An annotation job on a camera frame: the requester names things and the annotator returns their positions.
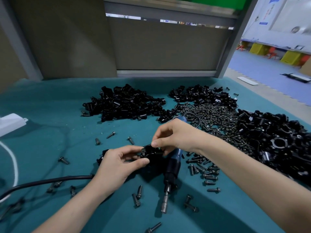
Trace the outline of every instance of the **forearm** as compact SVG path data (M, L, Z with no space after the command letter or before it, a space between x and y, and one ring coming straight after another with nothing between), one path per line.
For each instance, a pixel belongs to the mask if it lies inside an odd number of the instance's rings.
M39 226L34 233L80 232L95 209L107 197L98 193L96 185L90 182L57 213Z
M200 137L198 153L233 180L286 232L309 232L311 192L221 139Z

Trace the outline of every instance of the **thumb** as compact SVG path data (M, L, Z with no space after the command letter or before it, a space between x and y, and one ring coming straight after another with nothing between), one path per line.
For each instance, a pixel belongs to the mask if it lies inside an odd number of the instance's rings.
M164 146L173 146L174 144L172 143L172 138L171 136L169 137L164 137L164 138L159 138L157 140L154 140L151 143L151 146L154 148L157 147L164 147Z
M133 162L130 162L127 164L129 174L136 171L137 169L140 169L142 167L145 167L147 164L149 164L150 160L148 158L140 158Z

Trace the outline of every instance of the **hand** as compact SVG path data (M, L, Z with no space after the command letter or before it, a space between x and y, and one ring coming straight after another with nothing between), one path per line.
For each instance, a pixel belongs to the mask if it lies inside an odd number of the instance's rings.
M132 172L149 164L149 159L137 155L141 150L141 146L127 145L106 152L92 180L105 198L115 192Z
M206 138L206 134L188 123L173 119L158 127L151 146L161 147L164 155L168 155L176 147L187 152L197 152L199 140L202 140L202 137Z

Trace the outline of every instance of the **blue power tool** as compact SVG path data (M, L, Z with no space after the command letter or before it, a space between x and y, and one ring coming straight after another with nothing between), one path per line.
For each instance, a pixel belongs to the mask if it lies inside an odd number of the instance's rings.
M177 117L181 121L187 122L187 119L184 116ZM183 151L181 149L174 149L171 153L168 154L167 167L164 172L164 198L161 206L161 212L166 213L167 202L169 200L169 194L177 188L175 181L178 177L178 173L181 165L181 155Z

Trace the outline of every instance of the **person's right hand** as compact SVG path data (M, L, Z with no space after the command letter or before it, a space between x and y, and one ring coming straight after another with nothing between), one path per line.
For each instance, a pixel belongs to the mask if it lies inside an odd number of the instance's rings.
M199 142L206 134L180 119L173 119L158 127L151 146L161 147L164 155L168 155L176 147L187 152L197 152Z

